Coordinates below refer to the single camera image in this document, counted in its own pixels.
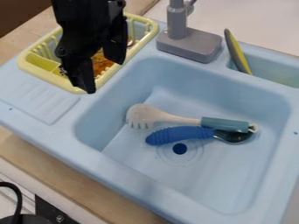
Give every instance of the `teal brush handle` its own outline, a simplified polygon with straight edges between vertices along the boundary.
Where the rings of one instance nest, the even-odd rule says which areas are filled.
[[[203,117],[201,119],[201,126],[215,130],[227,130],[234,132],[247,133],[249,122],[233,121],[227,119],[219,119],[212,117]]]

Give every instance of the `blue spoon handle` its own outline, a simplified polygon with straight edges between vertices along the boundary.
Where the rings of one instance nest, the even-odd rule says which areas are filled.
[[[145,142],[150,145],[171,144],[187,139],[213,138],[214,134],[214,129],[204,127],[182,126],[156,131],[149,135],[145,139]]]

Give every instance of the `white brush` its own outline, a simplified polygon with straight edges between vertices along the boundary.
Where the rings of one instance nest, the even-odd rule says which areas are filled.
[[[201,124],[204,126],[205,124],[205,126],[209,128],[239,132],[251,131],[255,133],[258,131],[256,124],[249,125],[248,122],[207,117],[203,119],[182,117],[171,115],[147,104],[136,104],[130,107],[127,112],[126,123],[133,129],[142,130],[153,128],[154,123],[179,123],[192,126],[200,126]]]
[[[200,119],[171,115],[147,104],[136,104],[127,112],[126,123],[133,129],[151,129],[160,122],[200,125]]]

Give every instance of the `faucet base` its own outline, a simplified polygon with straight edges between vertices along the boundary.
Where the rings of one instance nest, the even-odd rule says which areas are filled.
[[[187,36],[181,39],[169,38],[167,31],[160,32],[156,48],[189,60],[210,63],[217,56],[221,42],[219,35],[187,28]]]

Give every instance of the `silver spoon head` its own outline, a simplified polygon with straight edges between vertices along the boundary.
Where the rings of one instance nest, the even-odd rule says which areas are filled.
[[[216,129],[214,137],[228,144],[241,144],[248,140],[253,134],[251,131],[241,133]]]

